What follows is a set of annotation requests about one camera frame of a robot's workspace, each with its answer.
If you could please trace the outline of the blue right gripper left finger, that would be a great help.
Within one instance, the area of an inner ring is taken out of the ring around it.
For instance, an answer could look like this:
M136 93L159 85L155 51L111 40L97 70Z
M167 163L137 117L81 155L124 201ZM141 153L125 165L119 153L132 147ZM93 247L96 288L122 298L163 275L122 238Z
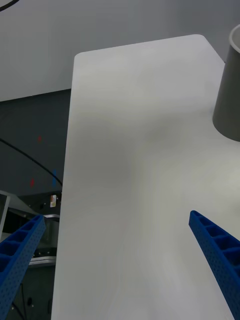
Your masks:
M0 319L2 320L7 317L45 230L44 217L37 215L0 243Z

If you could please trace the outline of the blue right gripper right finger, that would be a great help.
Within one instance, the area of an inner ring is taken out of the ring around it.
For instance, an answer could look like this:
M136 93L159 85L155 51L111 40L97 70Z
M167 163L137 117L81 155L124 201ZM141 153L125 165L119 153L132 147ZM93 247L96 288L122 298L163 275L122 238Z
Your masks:
M194 234L235 320L240 319L240 241L199 212L188 225Z

